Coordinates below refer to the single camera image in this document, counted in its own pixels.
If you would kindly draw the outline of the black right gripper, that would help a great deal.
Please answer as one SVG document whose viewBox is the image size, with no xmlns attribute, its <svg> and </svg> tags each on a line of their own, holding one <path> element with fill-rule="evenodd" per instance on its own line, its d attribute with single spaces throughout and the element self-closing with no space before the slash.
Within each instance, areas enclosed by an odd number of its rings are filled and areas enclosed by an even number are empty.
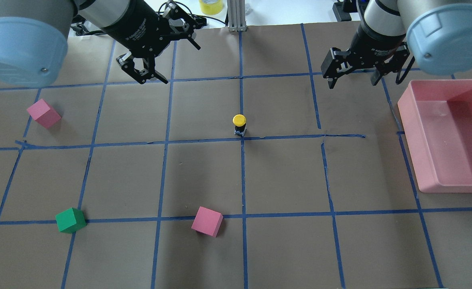
<svg viewBox="0 0 472 289">
<path fill-rule="evenodd" d="M 358 28 L 350 47 L 343 51 L 332 47 L 321 64 L 321 73 L 333 89 L 337 80 L 359 69 L 374 68 L 370 77 L 372 86 L 389 73 L 399 73 L 410 56 L 403 36 L 379 35 L 374 31 Z"/>
</svg>

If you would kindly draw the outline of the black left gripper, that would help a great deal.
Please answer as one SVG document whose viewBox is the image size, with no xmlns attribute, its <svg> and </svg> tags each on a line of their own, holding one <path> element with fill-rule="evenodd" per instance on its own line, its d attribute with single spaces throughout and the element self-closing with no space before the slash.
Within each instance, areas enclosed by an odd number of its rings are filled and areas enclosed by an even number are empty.
<svg viewBox="0 0 472 289">
<path fill-rule="evenodd" d="M 122 17 L 101 30 L 122 44 L 128 52 L 116 59 L 120 69 L 139 83 L 168 79 L 156 71 L 155 59 L 173 41 L 188 40 L 198 51 L 194 40 L 196 29 L 202 28 L 202 16 L 185 11 L 177 2 L 169 0 L 162 13 L 154 11 L 143 0 L 130 0 Z"/>
</svg>

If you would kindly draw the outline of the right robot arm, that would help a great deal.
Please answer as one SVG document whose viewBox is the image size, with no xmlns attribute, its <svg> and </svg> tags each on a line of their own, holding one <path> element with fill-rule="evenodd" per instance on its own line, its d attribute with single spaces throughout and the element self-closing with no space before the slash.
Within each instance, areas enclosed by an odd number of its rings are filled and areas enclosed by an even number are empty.
<svg viewBox="0 0 472 289">
<path fill-rule="evenodd" d="M 334 88 L 337 80 L 374 68 L 376 85 L 396 73 L 404 81 L 414 63 L 431 75 L 472 69 L 472 0 L 343 0 L 344 12 L 361 17 L 350 47 L 332 47 L 321 73 Z"/>
</svg>

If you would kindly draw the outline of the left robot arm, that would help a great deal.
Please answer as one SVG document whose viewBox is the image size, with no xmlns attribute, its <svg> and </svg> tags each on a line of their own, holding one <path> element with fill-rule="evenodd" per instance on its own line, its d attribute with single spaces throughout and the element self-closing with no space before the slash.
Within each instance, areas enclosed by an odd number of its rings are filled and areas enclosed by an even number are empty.
<svg viewBox="0 0 472 289">
<path fill-rule="evenodd" d="M 207 24 L 172 0 L 161 13 L 143 0 L 0 0 L 0 81 L 29 88 L 55 82 L 76 15 L 128 49 L 118 65 L 142 84 L 167 83 L 155 59 L 172 41 L 186 39 L 200 49 L 195 31 Z"/>
</svg>

